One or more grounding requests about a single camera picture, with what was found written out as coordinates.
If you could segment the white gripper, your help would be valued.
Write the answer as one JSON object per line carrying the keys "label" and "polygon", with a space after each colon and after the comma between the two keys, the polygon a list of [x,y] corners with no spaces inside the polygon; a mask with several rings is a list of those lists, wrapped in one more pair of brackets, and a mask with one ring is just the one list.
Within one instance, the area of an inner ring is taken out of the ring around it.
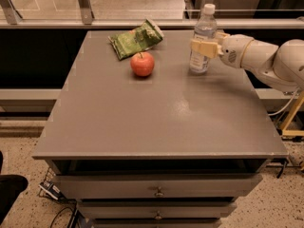
{"label": "white gripper", "polygon": [[222,31],[215,34],[217,42],[206,40],[191,40],[191,49],[210,59],[219,56],[220,60],[229,67],[241,68],[242,56],[246,48],[254,41],[253,37],[237,34],[231,35]]}

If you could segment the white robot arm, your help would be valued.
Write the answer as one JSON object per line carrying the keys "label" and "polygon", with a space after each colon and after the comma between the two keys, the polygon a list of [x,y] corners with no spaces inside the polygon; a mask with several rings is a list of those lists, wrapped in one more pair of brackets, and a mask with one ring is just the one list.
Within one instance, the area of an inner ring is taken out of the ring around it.
{"label": "white robot arm", "polygon": [[283,92],[304,89],[304,41],[293,39],[280,47],[254,37],[217,32],[214,39],[191,40],[191,49],[227,66],[250,71],[263,84]]}

